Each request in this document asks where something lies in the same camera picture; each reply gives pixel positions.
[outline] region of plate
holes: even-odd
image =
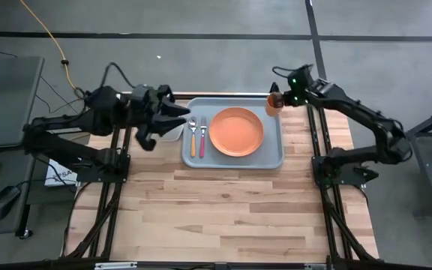
[[[209,139],[220,152],[244,157],[263,143],[264,127],[249,109],[233,107],[220,111],[209,125]]]

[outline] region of wooden table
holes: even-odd
[[[307,110],[285,108],[280,116],[285,158],[278,169],[191,169],[182,162],[181,141],[159,142],[147,152],[132,138],[130,176],[123,185],[111,260],[325,262],[329,249],[310,166]],[[326,118],[332,145],[351,149],[346,116],[326,111]],[[89,145],[102,149],[110,140],[92,136]],[[101,184],[93,183],[81,194],[68,251],[95,222],[100,192]],[[342,186],[341,196],[349,228],[377,257],[365,198],[351,186]],[[99,251],[104,237],[103,232]]]

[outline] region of concrete floor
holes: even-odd
[[[305,0],[27,0],[55,32],[156,34],[311,35]],[[399,119],[407,130],[432,115],[432,41],[380,42],[380,36],[432,36],[432,0],[313,0],[320,35],[364,35],[365,42],[321,41],[329,80],[367,106]],[[17,0],[0,0],[0,31],[42,31]],[[168,83],[175,91],[267,92],[278,77],[273,65],[298,67],[316,61],[309,40],[60,39],[74,82],[95,89],[108,62],[117,62],[132,83]],[[0,37],[0,50],[43,56],[43,75],[68,100],[70,87],[48,38]],[[128,90],[118,75],[109,83]],[[40,84],[38,94],[52,108],[63,103]],[[35,114],[46,114],[41,102]],[[70,113],[69,109],[60,113]],[[350,122],[355,147],[374,143],[371,133]],[[416,160],[374,165],[380,174],[367,194],[382,259],[432,266],[432,217],[412,211],[432,205],[429,184]],[[0,235],[0,263],[56,258],[69,205],[36,208],[35,234],[20,241]]]

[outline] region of cup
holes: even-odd
[[[284,100],[280,92],[273,92],[266,98],[266,114],[268,116],[277,116],[283,110]]]

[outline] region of tray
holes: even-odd
[[[265,111],[265,98],[222,98],[197,97],[187,104],[191,113],[187,116],[197,118],[198,127],[201,116],[206,116],[208,130],[205,138],[205,156],[199,157],[201,129],[196,129],[196,157],[191,157],[191,130],[188,124],[183,128],[183,143],[181,155],[183,161],[193,168],[218,169],[275,169],[284,159],[281,121],[279,116],[271,117]],[[213,117],[221,110],[229,107],[241,107],[255,113],[264,126],[264,140],[262,145],[252,154],[244,157],[230,157],[219,152],[209,138],[209,126]]]

